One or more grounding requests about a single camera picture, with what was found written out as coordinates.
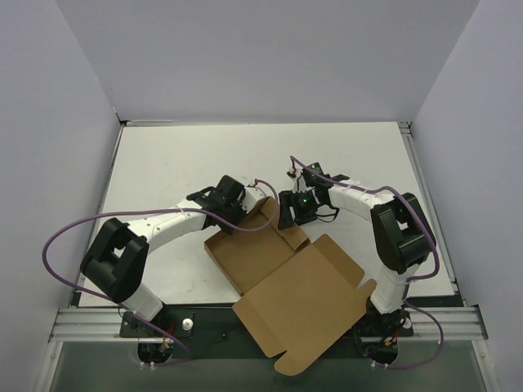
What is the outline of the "brown cardboard box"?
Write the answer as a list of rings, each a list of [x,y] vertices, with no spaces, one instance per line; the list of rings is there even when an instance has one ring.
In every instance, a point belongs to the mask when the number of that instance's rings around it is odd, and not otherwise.
[[[376,283],[327,234],[280,230],[268,198],[232,234],[204,243],[240,298],[232,309],[285,376],[304,372],[366,313]]]

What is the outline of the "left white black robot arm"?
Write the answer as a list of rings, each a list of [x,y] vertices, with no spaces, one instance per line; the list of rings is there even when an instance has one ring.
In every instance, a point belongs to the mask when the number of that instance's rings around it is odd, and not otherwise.
[[[227,233],[242,222],[266,195],[230,176],[218,185],[189,194],[174,207],[178,212],[124,223],[107,220],[100,228],[80,270],[111,301],[139,316],[138,325],[150,336],[168,328],[167,306],[142,282],[147,256],[185,234],[218,225]]]

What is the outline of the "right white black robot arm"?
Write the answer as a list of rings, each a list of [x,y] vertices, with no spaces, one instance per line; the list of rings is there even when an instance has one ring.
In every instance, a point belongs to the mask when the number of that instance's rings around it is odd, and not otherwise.
[[[389,189],[368,190],[343,175],[332,180],[307,175],[304,190],[279,192],[278,229],[318,220],[321,207],[336,214],[350,212],[371,224],[382,267],[370,302],[380,314],[400,309],[419,266],[436,248],[418,198]]]

